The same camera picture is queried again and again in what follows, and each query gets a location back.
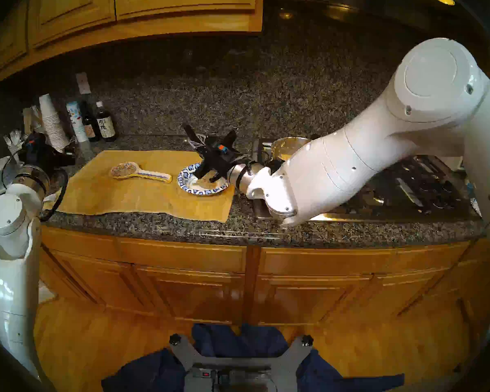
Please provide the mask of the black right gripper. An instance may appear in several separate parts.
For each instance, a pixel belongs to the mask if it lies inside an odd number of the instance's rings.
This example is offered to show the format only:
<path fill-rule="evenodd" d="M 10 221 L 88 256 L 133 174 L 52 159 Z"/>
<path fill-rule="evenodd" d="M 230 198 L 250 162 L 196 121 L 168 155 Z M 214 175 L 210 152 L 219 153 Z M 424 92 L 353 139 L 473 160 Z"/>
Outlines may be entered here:
<path fill-rule="evenodd" d="M 214 172 L 211 182 L 220 178 L 228 179 L 234 169 L 246 165 L 246 155 L 234 148 L 236 130 L 230 130 L 221 139 L 221 144 L 205 144 L 206 137 L 198 136 L 189 124 L 184 124 L 183 129 L 192 149 L 204 151 L 204 176 Z"/>

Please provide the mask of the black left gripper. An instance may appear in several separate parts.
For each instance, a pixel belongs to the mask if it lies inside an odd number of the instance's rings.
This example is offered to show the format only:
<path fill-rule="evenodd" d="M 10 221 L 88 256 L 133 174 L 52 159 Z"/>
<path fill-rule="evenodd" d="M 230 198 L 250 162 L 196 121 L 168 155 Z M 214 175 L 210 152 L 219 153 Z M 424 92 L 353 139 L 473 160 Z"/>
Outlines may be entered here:
<path fill-rule="evenodd" d="M 63 149 L 63 154 L 46 143 L 43 133 L 31 132 L 22 144 L 22 162 L 42 171 L 55 171 L 76 164 L 75 149 Z"/>

